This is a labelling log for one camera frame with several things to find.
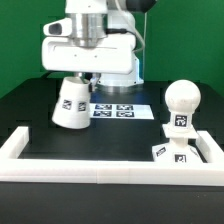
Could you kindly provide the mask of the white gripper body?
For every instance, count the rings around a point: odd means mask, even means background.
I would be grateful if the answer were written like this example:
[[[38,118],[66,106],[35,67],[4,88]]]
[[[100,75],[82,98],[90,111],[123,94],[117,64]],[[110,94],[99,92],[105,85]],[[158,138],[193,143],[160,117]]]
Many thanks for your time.
[[[47,70],[129,74],[133,68],[135,37],[112,34],[95,48],[76,46],[70,38],[47,37],[42,44],[42,64]]]

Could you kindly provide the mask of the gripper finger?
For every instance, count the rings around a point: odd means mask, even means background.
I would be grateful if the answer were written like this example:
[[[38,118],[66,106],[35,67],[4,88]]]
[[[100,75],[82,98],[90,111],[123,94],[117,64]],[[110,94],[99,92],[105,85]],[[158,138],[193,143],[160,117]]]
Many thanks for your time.
[[[99,82],[100,77],[101,77],[100,73],[92,74],[92,77],[90,79],[90,85],[89,85],[91,92],[94,92],[97,89],[97,83]]]

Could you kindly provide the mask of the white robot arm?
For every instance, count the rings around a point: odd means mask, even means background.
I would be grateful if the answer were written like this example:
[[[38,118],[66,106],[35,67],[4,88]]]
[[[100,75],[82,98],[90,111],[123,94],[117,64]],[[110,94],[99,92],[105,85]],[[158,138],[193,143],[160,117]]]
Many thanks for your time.
[[[157,0],[66,0],[65,17],[43,27],[42,65],[49,71],[90,74],[94,87],[128,92],[143,85],[136,53],[145,41],[135,12]]]

